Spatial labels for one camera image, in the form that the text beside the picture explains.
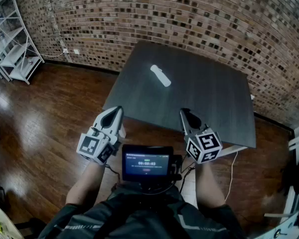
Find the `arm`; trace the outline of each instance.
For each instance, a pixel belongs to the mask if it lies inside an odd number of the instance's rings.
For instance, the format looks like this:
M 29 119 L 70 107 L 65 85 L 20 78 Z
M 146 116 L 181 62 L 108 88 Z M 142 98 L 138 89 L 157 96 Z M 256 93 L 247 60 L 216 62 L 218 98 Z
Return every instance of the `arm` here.
M 225 204 L 209 163 L 196 164 L 196 198 L 198 207 L 216 208 Z
M 90 208 L 94 205 L 101 186 L 105 165 L 90 162 L 80 179 L 70 189 L 66 204 L 74 204 Z

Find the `wooden floor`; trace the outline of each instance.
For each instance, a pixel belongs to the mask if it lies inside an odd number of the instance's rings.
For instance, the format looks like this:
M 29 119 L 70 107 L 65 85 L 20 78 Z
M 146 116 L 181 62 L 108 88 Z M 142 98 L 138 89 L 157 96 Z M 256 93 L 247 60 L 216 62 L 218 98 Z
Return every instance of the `wooden floor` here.
M 11 205 L 8 215 L 15 222 L 37 217 L 46 223 L 64 205 L 66 194 L 83 172 L 87 161 L 76 154 L 82 132 L 86 132 L 116 80 L 116 75 L 82 68 L 45 64 L 31 85 L 0 80 L 0 186 Z M 124 120 L 124 143 L 171 145 L 175 154 L 185 154 L 181 133 L 131 119 Z M 257 149 L 238 153 L 227 203 L 249 234 L 264 221 L 264 213 L 282 212 L 285 197 L 277 193 L 280 169 L 290 155 L 289 132 L 256 119 Z M 226 195 L 235 154 L 212 163 Z M 121 170 L 121 153 L 109 164 Z M 108 197 L 116 176 L 106 169 L 97 201 Z M 186 180 L 184 198 L 195 204 L 194 172 Z

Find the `person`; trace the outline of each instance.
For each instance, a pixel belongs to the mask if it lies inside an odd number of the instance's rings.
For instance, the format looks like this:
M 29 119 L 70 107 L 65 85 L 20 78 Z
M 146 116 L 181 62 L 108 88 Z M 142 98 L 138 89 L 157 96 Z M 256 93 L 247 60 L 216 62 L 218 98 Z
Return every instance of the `person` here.
M 186 203 L 175 186 L 148 196 L 123 185 L 94 205 L 104 169 L 93 161 L 87 165 L 40 239 L 245 238 L 209 163 L 196 164 L 198 209 Z

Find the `table leg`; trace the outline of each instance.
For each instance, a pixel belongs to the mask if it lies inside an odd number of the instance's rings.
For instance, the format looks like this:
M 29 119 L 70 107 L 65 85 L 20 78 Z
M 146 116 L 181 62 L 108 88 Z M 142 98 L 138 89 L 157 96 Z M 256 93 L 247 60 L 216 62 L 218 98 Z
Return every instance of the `table leg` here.
M 247 147 L 240 146 L 240 145 L 233 145 L 233 146 L 230 146 L 226 149 L 223 149 L 217 157 L 226 156 L 228 154 L 231 154 L 231 153 L 234 153 L 234 152 L 237 152 L 237 151 L 241 151 L 243 149 L 247 149 Z
M 121 125 L 120 130 L 119 130 L 119 136 L 120 136 L 121 138 L 125 138 L 125 137 L 126 137 L 126 132 L 125 132 L 125 129 L 124 129 L 124 127 L 123 127 L 123 123 L 122 123 L 122 125 Z

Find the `metal shelving unit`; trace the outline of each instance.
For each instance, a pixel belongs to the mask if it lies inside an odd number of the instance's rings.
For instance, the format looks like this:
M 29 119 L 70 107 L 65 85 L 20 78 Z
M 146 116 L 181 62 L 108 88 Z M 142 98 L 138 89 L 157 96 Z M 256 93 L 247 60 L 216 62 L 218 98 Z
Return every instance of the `metal shelving unit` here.
M 7 0 L 0 0 L 0 6 L 5 2 L 7 2 Z M 24 25 L 16 1 L 12 0 L 12 3 L 14 10 L 6 17 L 0 17 L 0 33 L 3 35 L 0 38 L 0 77 L 4 77 L 7 81 L 17 79 L 30 84 L 29 78 L 37 66 L 41 62 L 44 63 L 44 60 L 39 54 Z M 17 27 L 9 32 L 4 31 L 2 25 L 10 19 L 18 19 L 21 27 Z M 18 44 L 14 39 L 21 33 L 25 34 L 26 42 Z M 28 59 L 26 52 L 29 47 L 32 47 L 30 50 L 34 51 L 36 54 L 34 57 Z

